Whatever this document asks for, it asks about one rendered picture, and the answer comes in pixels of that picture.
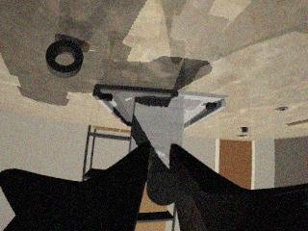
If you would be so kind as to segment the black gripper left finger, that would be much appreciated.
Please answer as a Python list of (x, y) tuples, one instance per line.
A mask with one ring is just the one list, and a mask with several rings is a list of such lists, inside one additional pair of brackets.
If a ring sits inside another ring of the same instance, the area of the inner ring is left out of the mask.
[(151, 142), (140, 143), (89, 180), (70, 181), (24, 169), (0, 170), (13, 212), (77, 231), (135, 231), (149, 173)]

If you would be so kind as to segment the black ring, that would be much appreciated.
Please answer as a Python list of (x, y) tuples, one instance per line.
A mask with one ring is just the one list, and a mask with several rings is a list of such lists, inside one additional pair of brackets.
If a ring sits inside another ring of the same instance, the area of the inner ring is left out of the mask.
[[(66, 39), (59, 39), (59, 41), (51, 43), (46, 50), (46, 62), (47, 69), (50, 69), (50, 73), (55, 74), (57, 77), (61, 78), (72, 78), (76, 76), (77, 73), (80, 73), (82, 68), (82, 63), (84, 62), (84, 51), (80, 49), (80, 46), (77, 46), (77, 43), (73, 41), (68, 41)], [(55, 58), (61, 54), (68, 54), (74, 59), (72, 64), (60, 65), (55, 61)]]

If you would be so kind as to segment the grey cylinder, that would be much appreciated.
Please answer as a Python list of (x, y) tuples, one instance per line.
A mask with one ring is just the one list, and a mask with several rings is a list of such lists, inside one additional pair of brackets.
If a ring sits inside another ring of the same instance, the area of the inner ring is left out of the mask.
[(180, 197), (181, 184), (176, 174), (170, 172), (161, 159), (153, 157), (149, 161), (147, 173), (147, 196), (155, 205), (170, 205)]

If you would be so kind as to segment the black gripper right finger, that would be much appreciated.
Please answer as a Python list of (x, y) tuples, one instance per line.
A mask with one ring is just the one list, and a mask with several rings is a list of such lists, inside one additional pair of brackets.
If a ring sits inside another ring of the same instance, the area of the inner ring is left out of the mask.
[(308, 211), (308, 182), (285, 188), (240, 188), (178, 143), (170, 144), (169, 170), (181, 184), (180, 197), (174, 201), (181, 231), (246, 231), (257, 220)]

